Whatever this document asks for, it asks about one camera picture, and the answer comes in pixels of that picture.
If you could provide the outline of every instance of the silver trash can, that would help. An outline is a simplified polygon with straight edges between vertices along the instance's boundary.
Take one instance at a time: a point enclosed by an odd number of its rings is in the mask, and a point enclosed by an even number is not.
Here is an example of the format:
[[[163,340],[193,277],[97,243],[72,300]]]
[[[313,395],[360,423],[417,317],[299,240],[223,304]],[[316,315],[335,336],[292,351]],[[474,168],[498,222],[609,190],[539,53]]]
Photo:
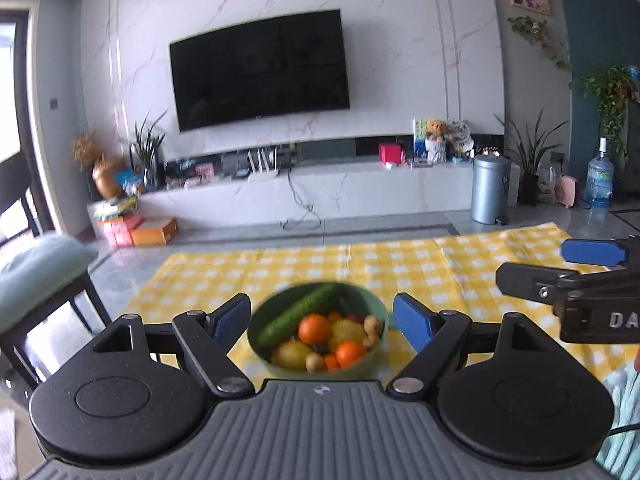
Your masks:
[[[503,156],[474,158],[474,188],[471,218],[481,224],[507,223],[507,198],[511,161]]]

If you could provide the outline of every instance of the television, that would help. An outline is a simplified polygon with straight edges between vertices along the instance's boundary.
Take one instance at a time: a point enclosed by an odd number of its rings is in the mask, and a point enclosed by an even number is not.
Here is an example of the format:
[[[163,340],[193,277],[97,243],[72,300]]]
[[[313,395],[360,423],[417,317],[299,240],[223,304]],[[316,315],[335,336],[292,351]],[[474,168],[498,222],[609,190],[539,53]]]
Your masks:
[[[169,50],[181,132],[350,107],[340,10],[221,28]]]

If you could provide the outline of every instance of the bowl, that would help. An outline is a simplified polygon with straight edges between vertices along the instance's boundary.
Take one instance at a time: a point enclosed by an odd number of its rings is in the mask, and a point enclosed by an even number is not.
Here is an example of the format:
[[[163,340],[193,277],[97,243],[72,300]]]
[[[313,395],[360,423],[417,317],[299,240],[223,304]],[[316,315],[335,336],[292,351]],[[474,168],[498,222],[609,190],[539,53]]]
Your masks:
[[[373,314],[378,319],[382,320],[385,325],[382,335],[380,336],[380,342],[369,351],[369,354],[366,357],[362,358],[355,365],[333,372],[308,373],[298,370],[289,370],[288,368],[276,366],[269,361],[271,353],[274,350],[273,348],[260,348],[257,345],[256,341],[258,334],[264,326],[278,317],[291,305],[296,303],[296,301],[304,298],[317,286],[322,285],[322,283],[329,282],[305,283],[304,285],[292,286],[291,288],[271,296],[261,304],[261,306],[258,307],[252,315],[249,328],[247,329],[249,346],[260,358],[270,374],[276,378],[306,381],[354,381],[374,378],[373,370],[376,367],[378,357],[382,353],[383,343],[388,332],[389,314],[385,304],[382,303],[380,298],[368,290],[352,285],[351,283],[331,282],[338,286],[336,297],[344,298],[345,302],[349,305],[349,311],[344,314],[356,314],[363,319],[370,314]]]

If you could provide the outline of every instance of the bowl of fruit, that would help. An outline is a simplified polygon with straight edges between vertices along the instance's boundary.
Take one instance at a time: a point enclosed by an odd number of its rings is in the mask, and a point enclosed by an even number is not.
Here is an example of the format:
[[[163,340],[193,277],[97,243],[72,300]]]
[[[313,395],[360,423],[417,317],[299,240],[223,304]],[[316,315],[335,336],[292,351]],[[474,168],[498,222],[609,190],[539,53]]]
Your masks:
[[[385,305],[350,283],[297,285],[252,315],[249,345],[278,378],[368,378],[388,331]]]

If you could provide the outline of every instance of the black circular cover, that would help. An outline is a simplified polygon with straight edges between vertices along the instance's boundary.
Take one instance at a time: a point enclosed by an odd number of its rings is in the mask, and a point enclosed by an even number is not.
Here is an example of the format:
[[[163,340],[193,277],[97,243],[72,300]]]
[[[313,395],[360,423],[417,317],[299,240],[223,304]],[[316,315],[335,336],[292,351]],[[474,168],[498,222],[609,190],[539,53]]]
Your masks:
[[[586,460],[600,449],[613,406],[587,370],[565,364],[544,351],[496,354],[443,382],[440,416],[489,459],[545,467]]]
[[[180,444],[206,414],[186,373],[132,352],[81,351],[31,396],[36,434],[53,454],[86,465],[123,465]]]

